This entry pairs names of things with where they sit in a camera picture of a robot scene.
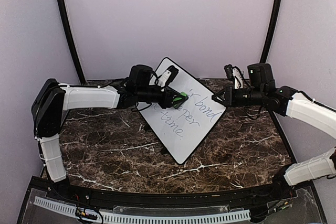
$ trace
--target white cable channel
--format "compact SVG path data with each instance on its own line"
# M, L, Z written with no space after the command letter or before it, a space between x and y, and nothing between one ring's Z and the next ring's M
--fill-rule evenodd
M34 205L48 209L61 215L77 218L75 216L76 206L71 204L59 203L53 200L45 199L36 196ZM94 211L87 213L98 215ZM250 211L242 210L237 212L227 212L224 214L216 215L201 215L189 217L152 217L152 216L133 216L133 215L120 215L111 212L100 211L103 216L104 223L112 224L222 224L222 223L235 223L238 221L250 220Z

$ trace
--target lavender wall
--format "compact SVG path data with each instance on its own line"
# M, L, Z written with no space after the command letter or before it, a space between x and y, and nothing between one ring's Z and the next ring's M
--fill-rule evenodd
M171 57L197 77L259 61L273 0L66 0L87 79Z
M336 108L336 0L282 0L269 63L277 86L304 90ZM336 146L335 139L305 123L279 120L299 162ZM328 223L336 223L336 179L314 183Z
M47 78L78 83L56 0L0 0L0 223L16 223L41 161L30 107Z

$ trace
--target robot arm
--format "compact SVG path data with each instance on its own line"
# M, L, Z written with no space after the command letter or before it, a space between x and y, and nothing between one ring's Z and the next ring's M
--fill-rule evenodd
M133 66L130 76L118 84L73 86L58 83L55 79L47 80L33 103L32 114L40 158L47 167L50 179L59 182L67 176L59 147L63 111L78 108L125 109L138 102L158 103L163 109L178 108L188 97L168 87L178 69L170 66L169 72L174 74L161 79L160 86L150 85L154 72L144 65Z
M226 87L214 94L212 99L224 106L260 105L282 116L306 122L336 138L335 109L316 102L302 91L287 86L277 89L270 64L250 65L248 73L251 87ZM335 148L305 162L283 167L274 176L273 183L284 188L333 174L336 174Z

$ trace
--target black cable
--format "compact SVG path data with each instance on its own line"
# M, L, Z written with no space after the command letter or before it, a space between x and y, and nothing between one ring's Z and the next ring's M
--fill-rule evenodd
M147 107L144 107L144 108L142 108L142 109L138 109L138 105L139 105L139 103L137 102L136 105L135 105L135 108L132 108L132 109L131 109L131 112L140 112L140 111L146 110L146 109L148 109L150 106L152 106L152 103L150 103Z
M80 223L83 223L83 224L92 224L92 223L95 222L95 221L84 220L83 217L81 216L81 214L78 214L78 215L76 215L76 216L79 218L79 222L80 222Z
M272 214L275 214L276 212L283 211L283 210L285 210L286 208L288 208L288 207L285 207L285 206L288 205L288 204L289 204L288 202L287 202L287 204L282 204L282 205L276 207L275 210L273 209L272 212L269 212L268 214L263 215L263 216L259 216L258 219L259 219L259 218L260 218L260 219L261 219L261 218L266 218L267 216L270 216L270 215L272 215Z
M311 98L309 95L307 95L304 91L300 90L300 91L298 91L298 92L301 93L301 94L303 94L304 97L306 97L309 101L311 101L311 102L313 102L313 103L315 103L315 104L317 104L317 105L319 105L319 106L321 106L321 107L324 107L324 108L326 108L326 109L328 109L328 110L331 110L332 112L335 112L335 113L336 113L336 110L335 110L335 109L333 109L333 108L331 108L331 107L329 107L329 106L327 106L327 105L325 105L325 104L323 104L323 103L321 103L321 102L316 101L315 99L313 99L313 98Z
M322 177L318 177L318 178L313 178L312 180L318 180L320 178L324 178L324 177L327 177L328 175L325 175L325 176L322 176Z
M246 109L246 107L244 107L244 112L245 112L246 116L247 116L248 118L250 118L251 120L257 120L257 119L261 116L261 110L262 110L263 107L264 107L264 106L260 106L260 107L259 107L258 113L257 113L256 115L254 115L254 116L256 116L255 118L252 117L251 115L249 115L249 114L247 113L247 109Z
M269 21L269 26L267 30L263 52L261 53L261 57L260 57L260 63L266 63L269 49L271 47L274 31L275 31L275 26L277 24L280 3L281 3L281 0L274 0L273 2L272 14L271 14L271 18Z
M271 210L273 207L275 207L277 204L279 204L282 201L283 198L284 198L284 196L282 196L281 199L279 199L277 202L275 202L272 206L270 206L269 208L267 208L265 211L261 212L258 215L251 216L251 218L257 218L257 217L262 218L263 214L267 213L269 210Z
M88 208L88 209L91 209L91 210L95 211L100 216L100 218L101 218L101 223L100 224L104 224L103 215L100 213L99 210L96 209L96 207L93 207L93 206L90 206L88 204L85 204L85 203L82 203L82 202L79 202L79 201L75 201L75 200L72 200L72 199L67 199L66 197L64 197L61 194L59 194L59 192L53 186L53 182L51 181L51 178L50 178L50 176L48 174L47 166L45 166L45 169L46 169L48 181L50 183L50 189L52 189L60 198L62 198L66 202L75 204L76 207L79 207L79 205L82 205L85 208Z
M327 176L327 179L334 179L334 178L336 178L336 175L334 175L332 177L330 177L330 175Z
M245 84L250 88L251 85L245 80L245 78L244 78L244 74L243 74L242 71L239 69L239 67L235 66L235 67L232 67L232 68L235 68L235 69L238 70L238 72L239 72L239 74L240 74L240 76L241 76L243 82L245 82Z
M161 76L157 76L157 74L156 74L155 71L153 71L153 70L151 71L151 73L155 76L154 84L157 85L158 82L159 82L159 78L160 78Z
M271 210L271 209L274 208L277 204L279 204L279 203L283 200L283 198L285 197L285 195L286 195L287 192L291 193L291 189L290 189L289 191L286 191L286 192L282 195L282 197L281 197L277 202L275 202L272 206L270 206L270 207L267 208L265 211L263 211L263 212L261 212L261 213L259 213L259 214L257 214L257 215L251 216L251 218L257 218L257 217L259 217L259 218L263 218L263 217L265 217L265 216L263 216L263 214L267 213L269 210Z

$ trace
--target black metal frame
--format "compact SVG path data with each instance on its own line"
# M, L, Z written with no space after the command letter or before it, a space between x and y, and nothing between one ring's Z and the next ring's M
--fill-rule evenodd
M274 0L273 9L271 14L271 19L269 21L269 26L267 30L266 40L263 48L263 52L261 53L260 63L266 63L267 56L269 53L269 49L272 44L272 39L275 31L275 26L277 24L279 9L280 9L281 0Z
M58 3L59 12L61 15L62 23L63 23L63 29L64 29L64 32L67 38L68 46L70 49L72 60L74 62L73 64L75 65L77 76L80 80L80 83L85 84L86 80L85 80L82 66L79 61L78 53L77 53L76 46L74 43L74 38L71 33L71 27L70 27L68 15L67 15L65 1L57 0L57 3ZM270 22L269 22L269 26L267 30L266 40L265 40L263 52L261 53L260 63L265 63L267 60L267 56L268 56L269 49L272 43L272 39L273 39L273 35L275 32L275 27L276 27L276 23L278 19L280 3L281 3L281 0L274 0L271 18L270 18Z
M290 157L290 161L292 163L297 163L297 160L296 160L296 158L294 156L294 152L292 151L292 149L291 149L291 147L289 145L288 139L286 138L286 135L285 135L285 133L284 133L284 131L283 131L283 129L282 129L282 127L281 127L281 125L280 125L277 117L275 116L275 113L273 111L268 111L268 113L269 113L269 115L270 115L270 117L271 117L271 119L272 119L272 121L273 121L273 123L275 125L275 128L277 129L277 131L279 133L279 136L282 139L282 142L284 143L286 151L287 151L287 153L288 153L288 155Z
M58 3L58 8L59 8L59 13L61 15L62 23L63 23L64 33L65 33L65 36L67 38L70 54L71 54L71 57L72 57L72 61L74 62L73 64L75 65L75 69L76 69L76 72L77 72L78 79L79 79L81 84L85 84L86 80L85 80L85 77L84 77L82 66L81 66L79 58L78 58L74 38L73 38L72 33L71 33L71 27L70 27L68 15L67 15L67 9L66 9L66 6L65 6L65 1L64 0L57 0L57 3Z

